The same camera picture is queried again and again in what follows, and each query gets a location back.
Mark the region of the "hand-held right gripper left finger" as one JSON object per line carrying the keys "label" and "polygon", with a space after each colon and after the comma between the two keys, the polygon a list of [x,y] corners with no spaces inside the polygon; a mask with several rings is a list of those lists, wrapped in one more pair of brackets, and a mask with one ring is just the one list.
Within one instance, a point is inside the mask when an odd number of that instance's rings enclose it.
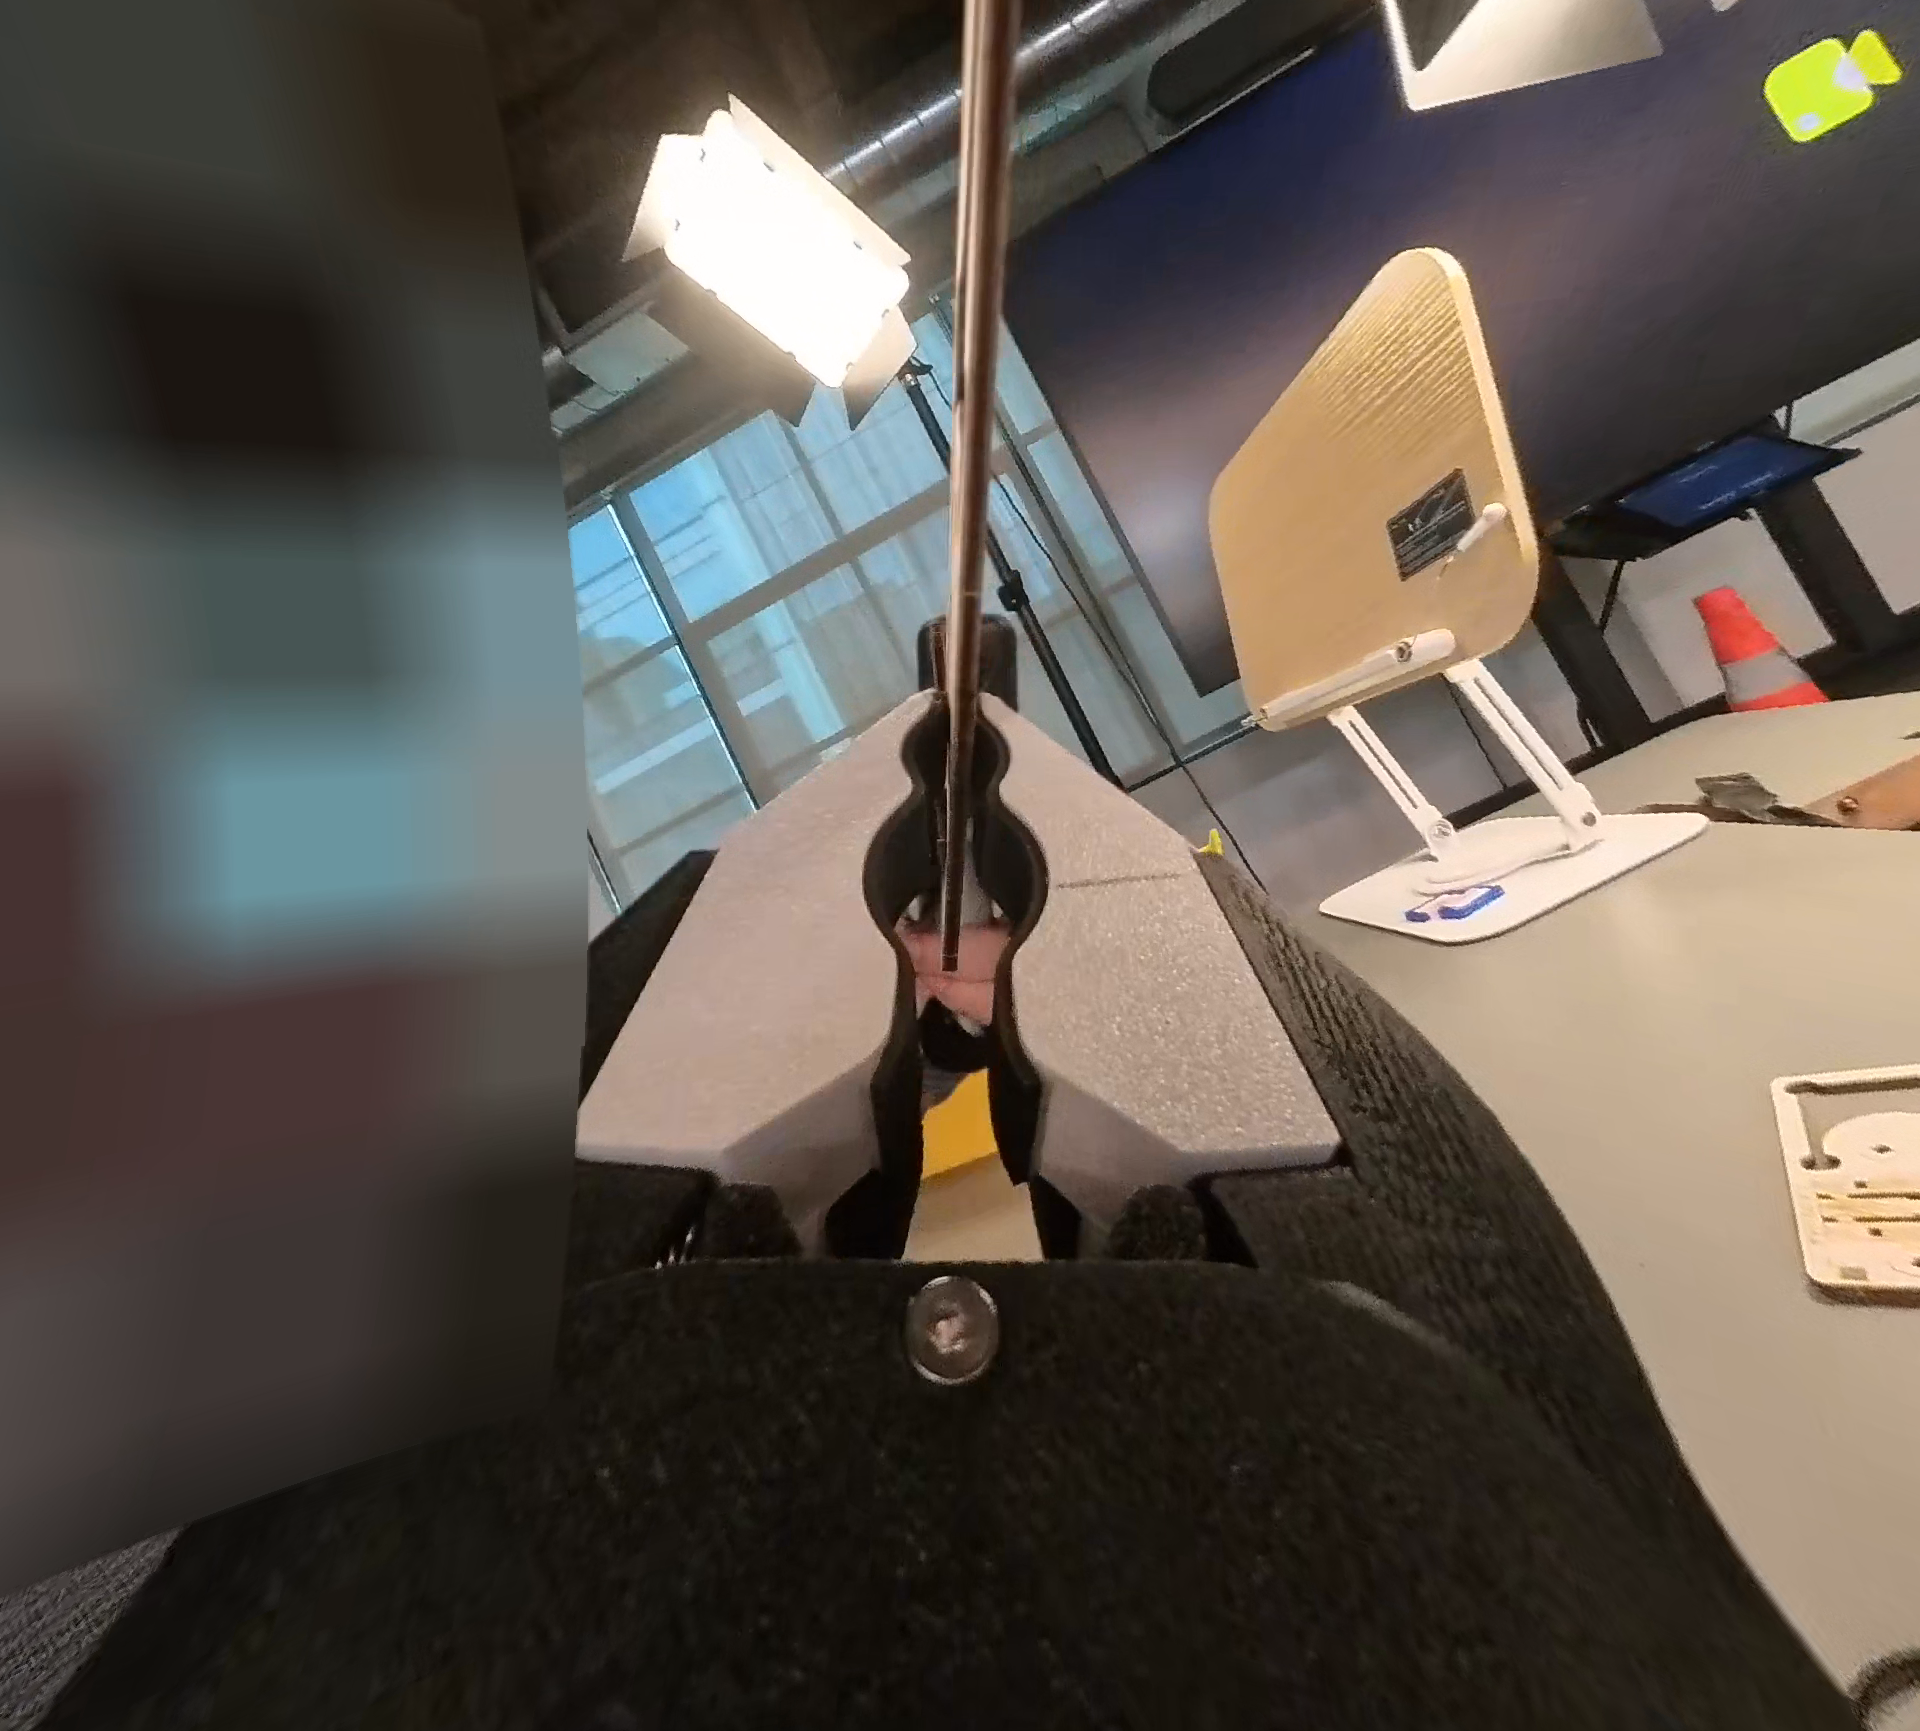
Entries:
{"label": "hand-held right gripper left finger", "polygon": [[805,1254],[827,1254],[831,1208],[882,1162],[873,1086],[900,948],[865,874],[935,707],[910,695],[724,836],[590,1086],[582,1162],[766,1188]]}

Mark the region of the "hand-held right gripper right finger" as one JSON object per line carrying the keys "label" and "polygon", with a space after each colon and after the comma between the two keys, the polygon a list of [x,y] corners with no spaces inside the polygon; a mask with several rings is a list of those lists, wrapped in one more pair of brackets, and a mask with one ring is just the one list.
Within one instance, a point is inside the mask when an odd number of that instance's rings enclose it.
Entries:
{"label": "hand-held right gripper right finger", "polygon": [[988,1108],[1043,1254],[1149,1188],[1321,1172],[1342,1138],[1195,850],[1004,701],[975,731],[965,928],[1003,930]]}

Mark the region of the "large wooden model parts sheet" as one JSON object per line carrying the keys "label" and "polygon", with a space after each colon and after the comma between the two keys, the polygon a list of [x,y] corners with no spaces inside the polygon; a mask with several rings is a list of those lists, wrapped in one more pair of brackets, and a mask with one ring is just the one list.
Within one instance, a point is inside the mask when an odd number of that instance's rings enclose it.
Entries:
{"label": "large wooden model parts sheet", "polygon": [[1023,0],[965,0],[958,43],[957,247],[949,611],[938,663],[946,715],[938,952],[958,970],[973,846],[973,772],[982,697],[982,573],[990,531],[996,367],[1012,209]]}

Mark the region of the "small wooden model parts sheet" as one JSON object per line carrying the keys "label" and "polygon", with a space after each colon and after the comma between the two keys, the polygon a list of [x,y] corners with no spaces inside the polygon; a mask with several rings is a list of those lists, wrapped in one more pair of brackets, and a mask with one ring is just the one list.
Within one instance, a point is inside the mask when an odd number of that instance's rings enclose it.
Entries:
{"label": "small wooden model parts sheet", "polygon": [[1919,1308],[1919,1068],[1776,1076],[1771,1104],[1806,1284]]}

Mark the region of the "black light stand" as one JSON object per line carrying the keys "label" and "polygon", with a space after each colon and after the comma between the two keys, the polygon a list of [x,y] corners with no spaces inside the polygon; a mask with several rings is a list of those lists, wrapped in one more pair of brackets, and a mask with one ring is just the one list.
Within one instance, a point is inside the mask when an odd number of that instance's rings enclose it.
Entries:
{"label": "black light stand", "polygon": [[[898,383],[910,407],[915,409],[915,415],[920,421],[942,471],[949,475],[949,479],[952,479],[950,435],[940,425],[938,415],[929,399],[929,389],[938,385],[933,367],[926,365],[922,357],[915,355],[906,361]],[[1121,774],[1092,725],[1091,713],[1068,679],[1068,673],[1049,637],[1045,619],[1035,607],[1027,581],[996,537],[990,509],[985,513],[980,523],[982,567],[986,567],[993,575],[995,597],[1001,613],[1021,631],[1033,661],[1036,663],[1047,687],[1055,697],[1055,703],[1061,707],[1082,758],[1086,758],[1086,762],[1102,780],[1121,786]]]}

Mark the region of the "wooden book stand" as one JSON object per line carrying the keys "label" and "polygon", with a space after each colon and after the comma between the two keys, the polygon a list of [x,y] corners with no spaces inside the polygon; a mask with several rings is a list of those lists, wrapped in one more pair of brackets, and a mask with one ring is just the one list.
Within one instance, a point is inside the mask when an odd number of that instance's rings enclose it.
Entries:
{"label": "wooden book stand", "polygon": [[[1540,549],[1470,281],[1391,259],[1213,485],[1213,567],[1251,721],[1325,721],[1421,840],[1318,906],[1337,924],[1470,946],[1645,870],[1696,812],[1609,814],[1487,657],[1530,623]],[[1452,826],[1364,715],[1442,681],[1547,814]]]}

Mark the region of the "orange traffic cone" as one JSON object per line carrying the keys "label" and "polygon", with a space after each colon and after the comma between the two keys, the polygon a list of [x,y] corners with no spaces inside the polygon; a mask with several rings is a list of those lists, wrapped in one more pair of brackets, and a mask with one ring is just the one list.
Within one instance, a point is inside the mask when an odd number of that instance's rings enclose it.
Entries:
{"label": "orange traffic cone", "polygon": [[1733,589],[1702,593],[1693,609],[1721,673],[1730,713],[1795,711],[1830,703],[1741,593]]}

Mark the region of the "small blue screen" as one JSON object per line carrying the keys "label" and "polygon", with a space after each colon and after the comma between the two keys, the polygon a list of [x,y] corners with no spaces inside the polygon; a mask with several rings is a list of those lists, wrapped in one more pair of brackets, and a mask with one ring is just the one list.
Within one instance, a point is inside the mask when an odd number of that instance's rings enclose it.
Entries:
{"label": "small blue screen", "polygon": [[1814,447],[1776,429],[1755,429],[1706,449],[1624,493],[1626,519],[1671,541],[1693,539],[1860,459],[1859,449]]}

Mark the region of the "black standing desk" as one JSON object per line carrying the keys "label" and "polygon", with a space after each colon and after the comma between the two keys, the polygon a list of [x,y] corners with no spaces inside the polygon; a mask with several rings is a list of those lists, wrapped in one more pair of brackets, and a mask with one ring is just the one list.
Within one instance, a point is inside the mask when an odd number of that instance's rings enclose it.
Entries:
{"label": "black standing desk", "polygon": [[1812,653],[1808,665],[1820,689],[1842,695],[1892,689],[1916,663],[1916,611],[1892,609],[1818,489],[1823,477],[1852,459],[1851,451],[1838,451],[1829,463],[1804,459],[1788,471],[1788,487],[1749,491],[1717,515],[1676,507],[1660,519],[1615,501],[1548,533],[1533,631],[1572,693],[1579,729],[1597,756],[1621,755],[1721,711],[1717,697],[1655,717],[1610,645],[1610,619],[1628,565],[1667,557],[1743,519],[1759,521],[1829,633],[1829,645]]}

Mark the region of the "large dark wall screen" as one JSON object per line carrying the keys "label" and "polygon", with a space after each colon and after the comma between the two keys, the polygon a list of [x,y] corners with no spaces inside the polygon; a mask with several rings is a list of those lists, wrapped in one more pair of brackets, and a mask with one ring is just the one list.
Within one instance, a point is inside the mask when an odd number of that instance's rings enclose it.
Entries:
{"label": "large dark wall screen", "polygon": [[1200,693],[1208,497],[1385,263],[1467,273],[1529,495],[1626,489],[1916,341],[1916,0],[1744,0],[1410,113],[1341,41],[1021,239],[1012,341]]}

